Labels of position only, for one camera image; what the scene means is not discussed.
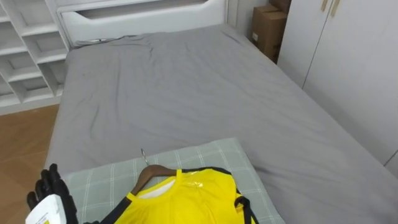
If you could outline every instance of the cardboard box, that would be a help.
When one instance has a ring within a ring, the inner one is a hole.
[[[252,20],[253,44],[273,62],[277,62],[284,36],[287,14],[267,5],[255,7]]]
[[[269,0],[269,3],[282,12],[288,14],[289,9],[290,9],[290,3],[292,3],[292,0]]]

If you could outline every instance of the white headboard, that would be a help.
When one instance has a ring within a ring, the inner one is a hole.
[[[238,0],[112,0],[60,7],[69,44],[222,23],[236,25]]]

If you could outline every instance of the yellow shirt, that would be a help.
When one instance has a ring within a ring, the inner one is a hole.
[[[175,177],[131,193],[101,222],[150,224],[258,223],[230,172],[217,167],[177,170]]]

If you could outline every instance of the gray bed sheet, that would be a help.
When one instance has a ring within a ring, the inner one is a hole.
[[[398,223],[398,180],[222,25],[72,50],[46,166],[236,137],[286,223]]]

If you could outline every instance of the white wardrobe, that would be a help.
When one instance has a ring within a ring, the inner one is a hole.
[[[293,0],[278,66],[379,162],[398,167],[397,0]]]

